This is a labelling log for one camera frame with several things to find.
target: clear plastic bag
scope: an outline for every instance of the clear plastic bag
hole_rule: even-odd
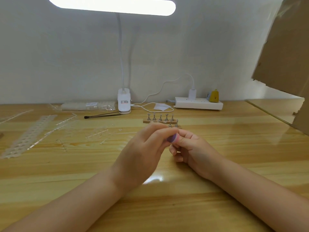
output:
[[[76,111],[115,111],[114,101],[107,102],[67,102],[62,105],[51,105],[53,110],[58,112]]]

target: hand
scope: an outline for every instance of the hand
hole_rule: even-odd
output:
[[[179,137],[169,148],[176,162],[188,164],[201,177],[212,180],[218,163],[224,159],[207,141],[179,129]]]
[[[178,128],[154,122],[139,131],[111,168],[116,185],[126,193],[144,183],[156,170],[164,149],[171,145],[166,139],[176,133]]]

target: person's left hand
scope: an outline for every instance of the person's left hand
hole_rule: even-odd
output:
[[[156,170],[164,149],[171,145],[166,139],[176,133],[178,128],[154,122],[139,131],[111,168],[117,187],[126,193],[144,183]]]

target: cardboard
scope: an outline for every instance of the cardboard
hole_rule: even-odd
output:
[[[309,0],[284,0],[253,79],[305,98],[292,126],[309,135]]]

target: purple object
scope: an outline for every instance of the purple object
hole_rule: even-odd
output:
[[[173,136],[168,137],[166,140],[170,143],[172,143],[173,141],[175,141],[177,138],[177,134],[174,134]]]

